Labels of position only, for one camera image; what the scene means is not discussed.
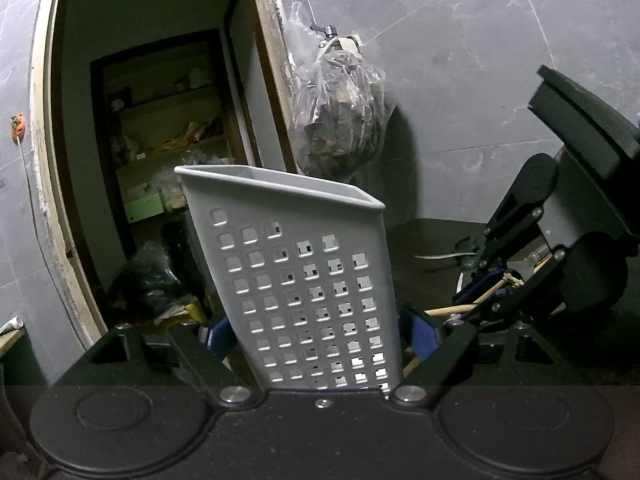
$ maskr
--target shelf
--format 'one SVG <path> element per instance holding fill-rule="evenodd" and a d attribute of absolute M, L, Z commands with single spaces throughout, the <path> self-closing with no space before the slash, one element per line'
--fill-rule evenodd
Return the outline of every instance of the shelf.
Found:
<path fill-rule="evenodd" d="M 128 164 L 122 166 L 118 171 L 118 175 L 122 173 L 128 173 L 129 171 L 135 171 L 136 168 L 142 168 L 143 166 L 147 166 L 149 164 L 153 164 L 156 161 L 159 161 L 164 158 L 175 158 L 183 154 L 184 152 L 188 152 L 189 150 L 203 150 L 204 152 L 208 152 L 208 148 L 212 148 L 218 144 L 222 144 L 226 142 L 226 136 L 217 136 L 211 137 L 209 139 L 201 140 L 200 142 L 196 142 L 194 144 L 185 144 L 184 146 L 177 146 L 176 148 L 172 148 L 170 150 L 158 150 L 156 152 L 145 152 L 145 155 L 142 158 L 137 160 L 133 160 Z"/>
<path fill-rule="evenodd" d="M 201 92 L 203 90 L 206 89 L 216 89 L 216 86 L 213 84 L 210 85 L 204 85 L 204 86 L 200 86 L 198 88 L 190 88 L 188 90 L 185 90 L 184 92 L 176 92 L 174 94 L 169 94 L 169 95 L 164 95 L 162 97 L 155 97 L 153 99 L 146 99 L 144 101 L 140 101 L 138 103 L 132 104 L 129 107 L 123 108 L 122 110 L 118 110 L 116 113 L 118 115 L 120 114 L 125 114 L 126 112 L 129 112 L 131 110 L 137 110 L 138 108 L 144 107 L 145 105 L 151 104 L 151 103 L 157 103 L 160 101 L 164 101 L 165 99 L 171 99 L 174 97 L 178 97 L 178 96 L 183 96 L 183 95 L 187 95 L 187 94 L 193 94 L 194 92 Z"/>

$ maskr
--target wooden door frame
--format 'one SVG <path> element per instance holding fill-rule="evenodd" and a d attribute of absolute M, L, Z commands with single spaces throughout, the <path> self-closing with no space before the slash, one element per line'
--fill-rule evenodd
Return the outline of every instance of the wooden door frame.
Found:
<path fill-rule="evenodd" d="M 137 250 L 136 242 L 133 238 L 127 220 L 127 214 L 124 209 L 124 200 L 120 192 L 120 184 L 116 172 L 116 165 L 111 154 L 111 144 L 109 134 L 106 129 L 106 96 L 104 94 L 104 70 L 114 64 L 135 59 L 137 57 L 146 56 L 154 52 L 168 50 L 178 46 L 187 46 L 194 43 L 206 43 L 209 47 L 211 62 L 214 69 L 214 81 L 220 96 L 222 105 L 222 120 L 226 138 L 231 148 L 231 155 L 236 164 L 247 164 L 244 145 L 240 127 L 238 125 L 238 117 L 236 116 L 236 108 L 231 96 L 229 83 L 229 74 L 226 72 L 224 55 L 222 51 L 221 31 L 219 29 L 201 30 L 198 32 L 190 32 L 173 36 L 171 38 L 163 38 L 162 40 L 145 43 L 134 46 L 108 56 L 95 59 L 90 63 L 91 75 L 91 96 L 94 109 L 94 128 L 95 140 L 98 146 L 98 157 L 100 158 L 100 168 L 102 170 L 102 179 L 107 190 L 107 198 L 111 209 L 113 222 L 116 225 L 116 231 L 120 238 L 122 251 L 127 258 L 133 256 Z"/>
<path fill-rule="evenodd" d="M 296 171 L 287 135 L 291 117 L 288 61 L 282 30 L 275 25 L 280 18 L 273 0 L 252 1 L 255 4 L 252 14 L 258 54 L 280 147 L 287 171 Z M 64 307 L 80 344 L 88 349 L 107 332 L 100 314 L 106 295 L 82 230 L 66 157 L 60 91 L 66 2 L 40 0 L 31 52 L 29 127 L 50 250 L 56 270 L 66 284 L 63 295 L 69 301 Z M 242 108 L 244 116 L 250 120 L 247 109 L 244 105 Z"/>

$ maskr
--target gray tile wall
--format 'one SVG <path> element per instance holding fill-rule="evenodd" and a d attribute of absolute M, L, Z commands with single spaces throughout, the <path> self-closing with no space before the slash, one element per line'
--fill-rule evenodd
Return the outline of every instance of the gray tile wall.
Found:
<path fill-rule="evenodd" d="M 485 222 L 529 156 L 559 149 L 526 107 L 540 64 L 640 112 L 640 0 L 307 1 L 386 70 L 398 110 L 361 181 L 389 225 Z"/>
<path fill-rule="evenodd" d="M 63 301 L 68 301 L 68 290 L 49 250 L 31 133 L 27 129 L 22 144 L 24 160 L 9 135 L 12 115 L 23 113 L 29 123 L 31 44 L 39 1 L 0 0 L 0 324 L 22 316 L 44 378 L 53 381 L 81 355 L 82 348 L 66 317 Z"/>

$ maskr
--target square hole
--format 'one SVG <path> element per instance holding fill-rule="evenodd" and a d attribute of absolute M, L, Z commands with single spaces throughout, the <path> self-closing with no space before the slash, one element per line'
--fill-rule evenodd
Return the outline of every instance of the square hole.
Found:
<path fill-rule="evenodd" d="M 289 259 L 289 253 L 284 245 L 279 245 L 271 250 L 273 261 L 276 263 L 286 262 Z"/>
<path fill-rule="evenodd" d="M 311 336 L 311 332 L 309 332 L 309 330 L 305 330 L 304 332 L 300 332 L 298 334 L 298 339 L 299 339 L 301 345 L 305 345 L 305 344 L 311 343 L 314 340 L 314 338 Z"/>
<path fill-rule="evenodd" d="M 229 272 L 237 272 L 238 270 L 242 270 L 242 264 L 240 263 L 240 258 L 237 256 L 232 256 L 231 258 L 227 258 L 226 260 L 226 268 L 229 269 Z"/>
<path fill-rule="evenodd" d="M 360 351 L 360 342 L 359 341 L 349 341 L 347 343 L 347 350 L 349 351 L 350 354 L 353 354 L 354 352 L 359 352 Z"/>
<path fill-rule="evenodd" d="M 337 355 L 340 355 L 340 350 L 338 350 L 336 345 L 329 345 L 324 349 L 324 351 L 326 352 L 327 357 L 336 357 Z"/>
<path fill-rule="evenodd" d="M 367 263 L 367 256 L 365 255 L 365 253 L 354 254 L 351 257 L 351 261 L 353 262 L 353 268 L 356 270 L 364 269 L 369 265 Z"/>
<path fill-rule="evenodd" d="M 377 317 L 370 317 L 369 319 L 364 320 L 365 325 L 367 325 L 367 330 L 377 330 L 380 326 L 378 325 Z"/>
<path fill-rule="evenodd" d="M 315 348 L 305 348 L 302 351 L 305 361 L 315 361 L 318 359 L 318 351 Z"/>
<path fill-rule="evenodd" d="M 288 346 L 291 346 L 291 338 L 288 335 L 279 335 L 278 346 L 280 348 L 286 348 Z"/>
<path fill-rule="evenodd" d="M 324 252 L 335 251 L 338 248 L 338 238 L 335 235 L 327 235 L 322 237 L 322 247 Z"/>
<path fill-rule="evenodd" d="M 265 310 L 275 310 L 278 307 L 278 300 L 274 296 L 267 296 L 262 298 Z"/>
<path fill-rule="evenodd" d="M 289 269 L 281 270 L 279 276 L 280 276 L 280 283 L 282 285 L 291 285 L 296 281 L 293 276 L 293 271 Z"/>
<path fill-rule="evenodd" d="M 282 236 L 282 229 L 279 222 L 267 222 L 264 226 L 264 230 L 266 231 L 267 238 L 269 240 Z"/>
<path fill-rule="evenodd" d="M 284 320 L 277 316 L 271 318 L 271 329 L 272 330 L 280 330 L 284 328 Z"/>
<path fill-rule="evenodd" d="M 373 300 L 373 298 L 363 298 L 360 303 L 362 304 L 363 312 L 370 312 L 371 310 L 376 309 L 376 302 Z"/>
<path fill-rule="evenodd" d="M 266 274 L 258 274 L 255 277 L 255 283 L 258 285 L 259 290 L 271 288 L 271 278 Z"/>
<path fill-rule="evenodd" d="M 237 294 L 244 294 L 245 292 L 249 292 L 249 283 L 244 278 L 240 278 L 239 280 L 234 280 L 234 288 Z"/>
<path fill-rule="evenodd" d="M 245 314 L 253 314 L 255 312 L 255 303 L 252 300 L 243 301 L 241 305 Z"/>
<path fill-rule="evenodd" d="M 311 301 L 322 301 L 324 300 L 324 292 L 322 291 L 321 286 L 312 286 L 309 289 L 309 294 L 311 295 Z"/>
<path fill-rule="evenodd" d="M 335 337 L 334 329 L 330 326 L 325 326 L 320 329 L 320 337 L 322 339 L 333 339 Z"/>
<path fill-rule="evenodd" d="M 211 215 L 211 221 L 216 227 L 226 224 L 226 213 L 222 209 L 214 209 L 209 213 Z"/>
<path fill-rule="evenodd" d="M 356 278 L 356 282 L 358 282 L 358 290 L 371 290 L 373 288 L 371 285 L 371 278 L 369 276 Z"/>
<path fill-rule="evenodd" d="M 252 244 L 258 241 L 258 233 L 255 232 L 253 227 L 248 227 L 247 229 L 242 229 L 242 241 L 245 244 Z"/>
<path fill-rule="evenodd" d="M 329 260 L 327 262 L 329 266 L 329 274 L 341 274 L 342 273 L 342 262 L 340 258 L 334 258 L 333 260 Z"/>
<path fill-rule="evenodd" d="M 316 321 L 326 321 L 329 319 L 329 311 L 325 308 L 316 308 Z"/>
<path fill-rule="evenodd" d="M 340 317 L 350 316 L 353 314 L 351 310 L 351 303 L 341 303 L 338 305 L 338 312 L 340 312 Z"/>
<path fill-rule="evenodd" d="M 249 253 L 249 264 L 255 269 L 264 265 L 264 256 L 260 251 Z"/>
<path fill-rule="evenodd" d="M 382 338 L 379 335 L 375 335 L 369 338 L 370 348 L 380 348 L 382 346 Z"/>
<path fill-rule="evenodd" d="M 302 240 L 301 242 L 298 242 L 296 245 L 298 247 L 299 256 L 309 256 L 314 252 L 313 248 L 311 247 L 311 242 L 309 240 Z"/>
<path fill-rule="evenodd" d="M 347 282 L 334 283 L 334 294 L 336 297 L 346 296 L 349 293 L 347 290 Z"/>
<path fill-rule="evenodd" d="M 357 332 L 355 323 L 345 323 L 342 328 L 344 330 L 344 335 L 353 335 Z"/>
<path fill-rule="evenodd" d="M 222 233 L 218 240 L 220 240 L 220 248 L 223 251 L 231 249 L 234 246 L 234 238 L 231 233 Z"/>
<path fill-rule="evenodd" d="M 262 332 L 262 323 L 260 321 L 250 321 L 249 330 L 251 331 L 252 334 L 257 334 Z"/>
<path fill-rule="evenodd" d="M 287 304 L 289 306 L 295 306 L 295 305 L 299 305 L 300 303 L 302 303 L 300 301 L 300 295 L 297 292 L 295 292 L 294 290 L 292 290 L 290 292 L 285 292 L 284 298 L 287 301 Z"/>
<path fill-rule="evenodd" d="M 295 326 L 306 325 L 306 315 L 301 310 L 293 313 L 291 317 L 293 318 L 293 324 Z"/>
<path fill-rule="evenodd" d="M 305 280 L 314 280 L 318 277 L 318 266 L 316 264 L 308 264 L 302 267 L 305 273 Z"/>

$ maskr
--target cardboard box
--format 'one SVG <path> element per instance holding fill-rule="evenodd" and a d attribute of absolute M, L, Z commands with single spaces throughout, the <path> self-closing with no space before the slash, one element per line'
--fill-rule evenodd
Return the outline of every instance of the cardboard box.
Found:
<path fill-rule="evenodd" d="M 164 213 L 164 201 L 159 193 L 145 196 L 124 205 L 127 220 L 130 224 L 139 222 L 145 218 Z"/>

